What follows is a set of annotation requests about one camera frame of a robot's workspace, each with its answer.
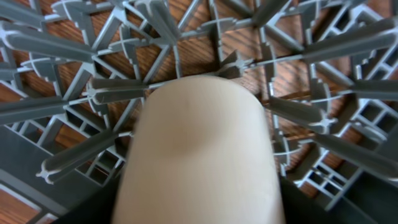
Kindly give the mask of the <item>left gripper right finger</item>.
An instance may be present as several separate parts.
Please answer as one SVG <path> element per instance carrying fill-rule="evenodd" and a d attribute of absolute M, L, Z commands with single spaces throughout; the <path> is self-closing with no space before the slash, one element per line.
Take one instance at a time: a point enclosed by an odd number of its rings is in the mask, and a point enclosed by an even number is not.
<path fill-rule="evenodd" d="M 279 184 L 287 224 L 343 224 L 287 179 L 279 176 Z"/>

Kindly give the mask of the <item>white paper cup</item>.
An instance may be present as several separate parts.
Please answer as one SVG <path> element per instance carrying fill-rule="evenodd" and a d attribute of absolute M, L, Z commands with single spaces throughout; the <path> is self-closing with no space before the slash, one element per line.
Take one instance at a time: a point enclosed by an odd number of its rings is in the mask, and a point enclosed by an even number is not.
<path fill-rule="evenodd" d="M 188 77 L 142 110 L 113 223 L 284 223 L 265 112 L 245 87 Z"/>

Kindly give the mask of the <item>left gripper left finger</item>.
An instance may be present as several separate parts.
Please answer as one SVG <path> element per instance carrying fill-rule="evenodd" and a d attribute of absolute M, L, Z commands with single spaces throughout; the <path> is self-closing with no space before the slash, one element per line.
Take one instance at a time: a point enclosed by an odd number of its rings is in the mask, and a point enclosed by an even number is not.
<path fill-rule="evenodd" d="M 52 224 L 110 224 L 120 179 L 117 177 L 110 181 Z"/>

